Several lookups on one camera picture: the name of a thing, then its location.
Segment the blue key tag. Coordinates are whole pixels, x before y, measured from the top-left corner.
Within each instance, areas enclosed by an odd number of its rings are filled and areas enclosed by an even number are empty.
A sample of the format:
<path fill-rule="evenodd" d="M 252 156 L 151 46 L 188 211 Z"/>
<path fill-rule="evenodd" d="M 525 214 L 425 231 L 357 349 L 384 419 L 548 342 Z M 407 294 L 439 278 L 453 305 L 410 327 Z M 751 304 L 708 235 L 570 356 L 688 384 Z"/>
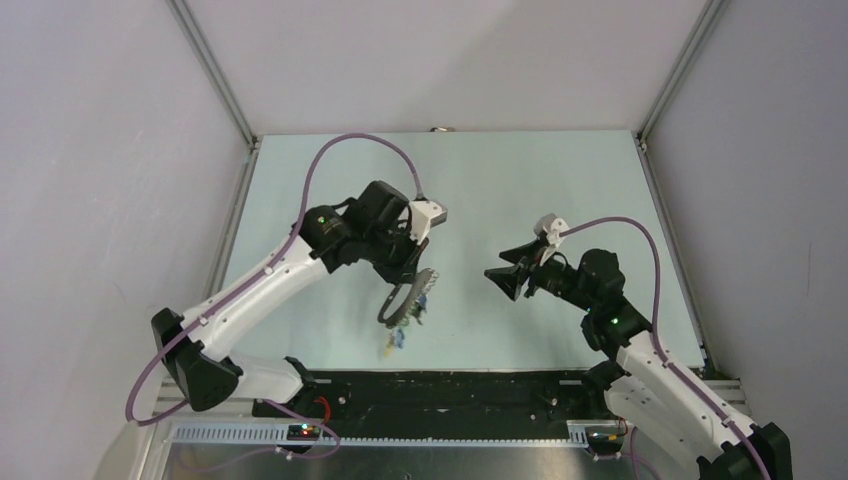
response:
<path fill-rule="evenodd" d="M 397 349 L 403 349 L 405 347 L 405 333 L 402 330 L 395 332 L 394 345 Z"/>

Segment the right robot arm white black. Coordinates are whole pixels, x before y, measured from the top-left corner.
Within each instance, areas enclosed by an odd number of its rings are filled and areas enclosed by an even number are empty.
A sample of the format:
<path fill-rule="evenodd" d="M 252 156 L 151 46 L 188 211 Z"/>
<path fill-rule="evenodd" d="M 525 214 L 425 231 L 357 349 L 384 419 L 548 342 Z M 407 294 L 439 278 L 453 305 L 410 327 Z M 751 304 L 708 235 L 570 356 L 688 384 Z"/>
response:
<path fill-rule="evenodd" d="M 697 479 L 792 478 L 782 429 L 757 424 L 654 344 L 652 324 L 624 295 L 615 253 L 591 249 L 572 266 L 538 238 L 500 257 L 507 266 L 484 275 L 511 300 L 543 290 L 584 311 L 583 335 L 607 357 L 584 376 L 589 415 L 628 420 Z"/>

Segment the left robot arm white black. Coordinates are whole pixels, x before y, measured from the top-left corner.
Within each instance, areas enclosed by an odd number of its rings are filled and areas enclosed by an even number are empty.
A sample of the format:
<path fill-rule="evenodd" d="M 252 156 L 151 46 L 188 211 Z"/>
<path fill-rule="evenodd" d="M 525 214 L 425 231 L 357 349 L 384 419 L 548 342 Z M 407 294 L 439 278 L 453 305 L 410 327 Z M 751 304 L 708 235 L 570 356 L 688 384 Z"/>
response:
<path fill-rule="evenodd" d="M 292 232 L 268 256 L 229 287 L 183 313 L 164 308 L 151 327 L 161 360 L 195 412 L 231 398 L 270 400 L 292 416 L 316 403 L 308 370 L 295 358 L 267 360 L 235 354 L 238 341 L 283 302 L 343 266 L 365 261 L 395 292 L 410 290 L 378 321 L 397 330 L 413 318 L 435 282 L 419 259 L 431 230 L 447 219 L 440 203 L 407 199 L 376 180 L 356 198 L 304 211 Z"/>

